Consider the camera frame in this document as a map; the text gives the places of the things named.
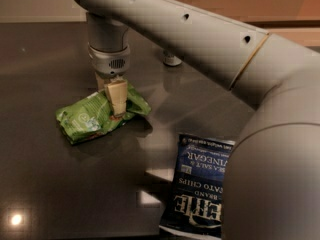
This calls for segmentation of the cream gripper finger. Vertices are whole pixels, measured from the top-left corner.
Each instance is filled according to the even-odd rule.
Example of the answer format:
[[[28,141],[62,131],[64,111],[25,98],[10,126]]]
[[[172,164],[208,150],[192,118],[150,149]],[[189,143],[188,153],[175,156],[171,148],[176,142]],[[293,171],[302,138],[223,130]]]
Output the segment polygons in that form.
[[[112,79],[104,85],[105,93],[112,106],[113,115],[121,117],[126,112],[127,81]]]
[[[104,89],[105,80],[101,78],[98,74],[95,74],[96,82],[97,82],[97,90],[101,91]]]

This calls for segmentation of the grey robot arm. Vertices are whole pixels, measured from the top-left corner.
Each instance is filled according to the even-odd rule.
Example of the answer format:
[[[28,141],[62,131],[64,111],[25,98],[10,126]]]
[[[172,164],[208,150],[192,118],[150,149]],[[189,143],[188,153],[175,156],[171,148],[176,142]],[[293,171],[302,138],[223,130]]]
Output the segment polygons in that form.
[[[320,240],[320,55],[174,0],[75,0],[169,50],[256,112],[223,183],[223,240]]]

